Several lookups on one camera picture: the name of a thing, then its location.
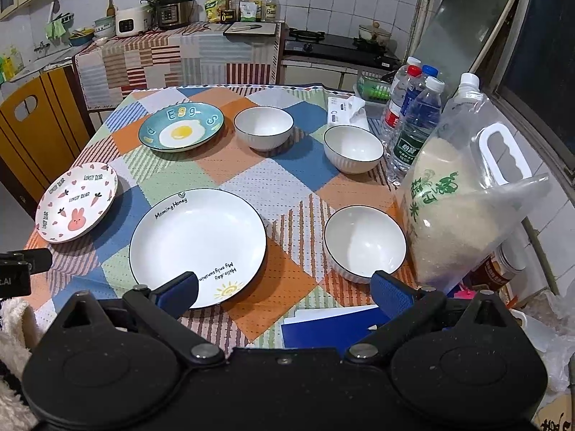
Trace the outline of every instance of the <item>white rice cooker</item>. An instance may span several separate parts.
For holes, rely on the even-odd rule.
[[[149,31],[151,27],[152,8],[147,4],[116,11],[117,37],[137,36]]]

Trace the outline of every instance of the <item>teal plate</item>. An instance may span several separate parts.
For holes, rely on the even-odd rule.
[[[214,136],[223,123],[219,108],[202,102],[185,102],[151,115],[140,126],[138,138],[143,145],[163,152],[193,149]]]

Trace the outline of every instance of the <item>egg yolk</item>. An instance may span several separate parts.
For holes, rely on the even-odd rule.
[[[173,131],[170,133],[170,136],[172,136],[174,139],[183,139],[187,138],[190,134],[192,134],[192,127],[183,125],[174,128]]]

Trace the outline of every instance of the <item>patchwork tablecloth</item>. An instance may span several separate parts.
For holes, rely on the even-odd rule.
[[[132,92],[90,140],[75,165],[109,163],[120,178],[110,211],[78,240],[49,245],[36,233],[28,247],[48,246],[54,265],[32,277],[28,301],[42,325],[48,324],[76,291],[97,298],[122,296],[135,283],[128,264],[130,239],[142,216],[167,196],[191,188],[220,188],[247,200],[262,217],[267,255],[257,277],[237,296],[210,308],[187,312],[180,320],[229,352],[232,347],[283,346],[280,325],[296,308],[371,303],[369,286],[345,281],[330,270],[322,247],[330,215],[350,204],[365,204],[396,216],[392,191],[381,166],[344,176],[323,152],[327,96],[322,87],[221,85]],[[158,154],[141,145],[143,121],[163,107],[188,99],[222,110],[225,127],[194,150]],[[274,106],[294,118],[294,134],[270,153],[257,153],[238,141],[234,116],[253,106]],[[377,133],[379,120],[370,120]],[[413,284],[407,264],[397,272]]]
[[[228,27],[198,22],[93,43],[74,58],[88,110],[114,109],[137,89],[275,84],[282,24],[274,37],[225,36]]]

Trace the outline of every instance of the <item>sun drawing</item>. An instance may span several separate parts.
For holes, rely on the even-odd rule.
[[[223,283],[221,285],[221,288],[217,288],[216,289],[216,294],[214,295],[214,298],[216,299],[222,299],[222,298],[228,298],[228,296],[234,295],[235,292],[237,292],[238,290],[240,290],[241,286],[243,285],[243,282],[228,282],[228,284],[226,285],[225,283]]]

